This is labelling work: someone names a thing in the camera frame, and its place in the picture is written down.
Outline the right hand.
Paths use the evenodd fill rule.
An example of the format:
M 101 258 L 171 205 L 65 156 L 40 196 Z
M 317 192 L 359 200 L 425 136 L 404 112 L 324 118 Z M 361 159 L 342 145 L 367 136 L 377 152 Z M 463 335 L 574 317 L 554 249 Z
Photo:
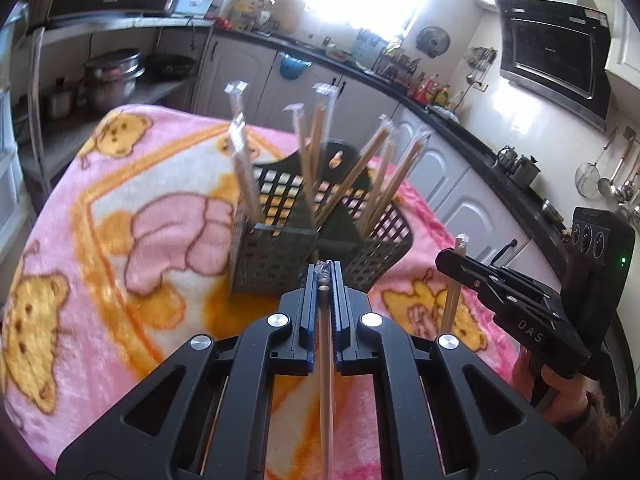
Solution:
M 520 348 L 518 359 L 513 370 L 511 385 L 527 400 L 532 397 L 535 377 L 529 369 L 530 353 Z M 565 424 L 578 419 L 588 411 L 589 399 L 587 379 L 582 375 L 565 379 L 556 374 L 550 367 L 544 365 L 540 372 L 544 382 L 556 391 L 556 396 L 550 406 L 544 411 L 544 419 L 553 425 Z

